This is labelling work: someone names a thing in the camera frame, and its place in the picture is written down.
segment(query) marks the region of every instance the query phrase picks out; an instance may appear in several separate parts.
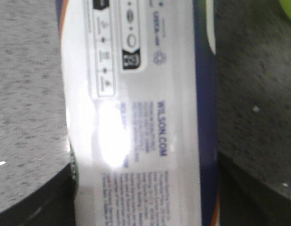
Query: orange stripe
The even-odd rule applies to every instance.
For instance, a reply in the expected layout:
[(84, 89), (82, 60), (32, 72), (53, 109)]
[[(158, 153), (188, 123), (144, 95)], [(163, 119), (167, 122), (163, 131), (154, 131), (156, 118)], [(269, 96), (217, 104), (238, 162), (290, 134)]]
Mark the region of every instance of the orange stripe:
[(65, 22), (65, 15), (66, 15), (66, 9), (68, 6), (68, 1), (69, 0), (63, 0), (62, 4), (62, 11), (61, 11), (61, 17), (60, 17), (60, 39), (62, 40), (62, 34), (63, 34), (63, 27), (64, 27), (64, 22)]
[(210, 224), (211, 226), (216, 226), (218, 214), (219, 214), (219, 209), (220, 209), (220, 193), (218, 192), (217, 197), (216, 197), (215, 210), (214, 210), (213, 218), (212, 218), (212, 221)]

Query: green object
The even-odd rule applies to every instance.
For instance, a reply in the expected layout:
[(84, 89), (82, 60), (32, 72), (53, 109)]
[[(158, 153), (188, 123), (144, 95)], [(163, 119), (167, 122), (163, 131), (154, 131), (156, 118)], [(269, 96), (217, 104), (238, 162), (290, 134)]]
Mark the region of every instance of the green object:
[(291, 19), (291, 0), (280, 0), (280, 2), (286, 15)]

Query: white speck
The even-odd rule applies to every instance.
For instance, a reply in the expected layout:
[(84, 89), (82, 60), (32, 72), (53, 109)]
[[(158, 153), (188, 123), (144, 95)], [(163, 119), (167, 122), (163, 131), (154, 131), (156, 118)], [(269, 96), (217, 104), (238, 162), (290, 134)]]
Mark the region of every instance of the white speck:
[(260, 108), (258, 108), (257, 106), (254, 106), (254, 107), (253, 107), (253, 111), (254, 111), (255, 113), (258, 113), (258, 112), (260, 112)]
[(5, 163), (6, 163), (6, 161), (0, 161), (0, 166), (5, 164)]

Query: recycling symbol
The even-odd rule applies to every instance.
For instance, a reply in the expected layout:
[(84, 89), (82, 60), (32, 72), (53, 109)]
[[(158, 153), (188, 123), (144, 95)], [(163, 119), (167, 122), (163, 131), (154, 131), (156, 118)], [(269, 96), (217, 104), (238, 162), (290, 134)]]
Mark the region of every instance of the recycling symbol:
[(161, 65), (166, 62), (166, 54), (163, 53), (161, 50), (154, 53), (154, 60), (153, 62), (156, 65)]

